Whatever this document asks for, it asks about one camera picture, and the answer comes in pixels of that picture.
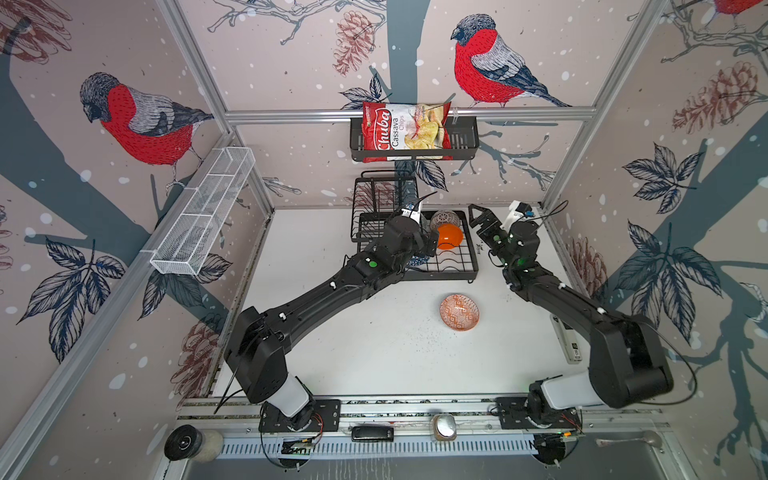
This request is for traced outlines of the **orange plastic bowl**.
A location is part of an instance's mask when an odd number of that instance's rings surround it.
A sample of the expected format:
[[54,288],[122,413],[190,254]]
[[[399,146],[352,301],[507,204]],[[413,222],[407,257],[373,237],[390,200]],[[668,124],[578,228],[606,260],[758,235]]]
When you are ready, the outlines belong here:
[[464,240],[462,228],[452,223],[441,224],[437,233],[437,249],[441,251],[459,248]]

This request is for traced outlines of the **white brown patterned bowl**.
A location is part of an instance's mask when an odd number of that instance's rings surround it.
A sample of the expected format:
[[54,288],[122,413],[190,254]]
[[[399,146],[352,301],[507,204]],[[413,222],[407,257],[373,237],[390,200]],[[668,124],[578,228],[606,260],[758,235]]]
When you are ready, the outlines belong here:
[[430,219],[430,229],[437,231],[441,226],[450,224],[457,227],[461,226],[461,220],[458,214],[452,210],[439,210],[432,214]]

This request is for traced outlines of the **black wire dish rack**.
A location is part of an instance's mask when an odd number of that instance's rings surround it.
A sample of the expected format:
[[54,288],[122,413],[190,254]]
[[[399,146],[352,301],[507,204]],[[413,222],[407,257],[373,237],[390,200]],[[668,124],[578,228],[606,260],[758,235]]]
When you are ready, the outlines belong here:
[[[381,237],[390,217],[400,213],[408,203],[419,197],[414,176],[397,177],[390,170],[367,170],[355,180],[352,200],[351,241],[362,251],[369,243]],[[422,231],[430,229],[432,214],[439,210],[422,210]],[[478,261],[472,247],[471,232],[466,214],[455,211],[461,220],[464,240],[459,248],[436,250],[428,256],[429,262],[419,268],[406,267],[406,281],[466,281],[474,282],[479,272]]]

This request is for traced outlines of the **red white patterned bowl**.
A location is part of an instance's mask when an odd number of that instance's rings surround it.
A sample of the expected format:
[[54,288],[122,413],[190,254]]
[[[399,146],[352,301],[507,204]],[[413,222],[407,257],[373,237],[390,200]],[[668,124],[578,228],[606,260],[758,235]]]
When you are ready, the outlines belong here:
[[439,307],[439,314],[443,323],[456,331],[469,331],[480,320],[476,302],[463,294],[452,294],[444,298]]

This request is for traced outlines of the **dark blue patterned bowl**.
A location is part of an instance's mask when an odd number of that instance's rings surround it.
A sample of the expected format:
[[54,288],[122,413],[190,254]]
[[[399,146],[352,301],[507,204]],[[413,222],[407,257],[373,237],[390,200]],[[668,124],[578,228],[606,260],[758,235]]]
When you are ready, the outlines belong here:
[[428,262],[429,262],[429,257],[428,256],[416,255],[416,256],[413,256],[410,259],[410,261],[408,262],[408,267],[409,268],[419,268],[419,267],[422,267],[424,265],[427,265]]

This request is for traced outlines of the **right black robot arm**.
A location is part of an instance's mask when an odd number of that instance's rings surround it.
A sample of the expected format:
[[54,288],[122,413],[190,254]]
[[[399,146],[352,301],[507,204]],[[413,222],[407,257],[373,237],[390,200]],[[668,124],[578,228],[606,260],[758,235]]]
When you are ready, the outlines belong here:
[[604,308],[538,262],[539,225],[529,205],[512,203],[505,220],[476,204],[468,212],[471,228],[498,259],[509,290],[548,311],[589,344],[586,371],[530,385],[526,410],[533,423],[549,424],[576,407],[620,409],[673,390],[660,336],[646,317]]

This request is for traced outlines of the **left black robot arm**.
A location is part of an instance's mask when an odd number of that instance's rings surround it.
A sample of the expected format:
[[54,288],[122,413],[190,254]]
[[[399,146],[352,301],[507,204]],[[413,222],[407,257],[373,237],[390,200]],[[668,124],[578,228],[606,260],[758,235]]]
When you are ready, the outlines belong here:
[[287,353],[336,314],[400,282],[413,257],[435,254],[437,239],[436,232],[422,229],[419,212],[405,209],[325,282],[262,313],[253,307],[243,310],[224,348],[224,360],[247,399],[276,408],[295,429],[308,424],[315,415],[315,400],[289,374]]

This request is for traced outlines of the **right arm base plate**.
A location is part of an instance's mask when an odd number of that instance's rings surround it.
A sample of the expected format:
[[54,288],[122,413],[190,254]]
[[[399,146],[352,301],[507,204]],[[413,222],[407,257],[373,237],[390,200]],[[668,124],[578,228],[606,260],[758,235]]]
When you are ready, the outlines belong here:
[[576,409],[557,410],[545,400],[521,396],[497,397],[491,412],[499,419],[503,430],[559,429],[577,430],[582,420]]

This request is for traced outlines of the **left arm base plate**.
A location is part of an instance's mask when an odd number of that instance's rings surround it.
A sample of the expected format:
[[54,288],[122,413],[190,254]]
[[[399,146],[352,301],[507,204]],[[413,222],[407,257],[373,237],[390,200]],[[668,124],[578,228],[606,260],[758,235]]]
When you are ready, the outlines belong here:
[[336,432],[339,428],[341,402],[337,399],[310,400],[296,415],[284,415],[266,403],[259,425],[260,433]]

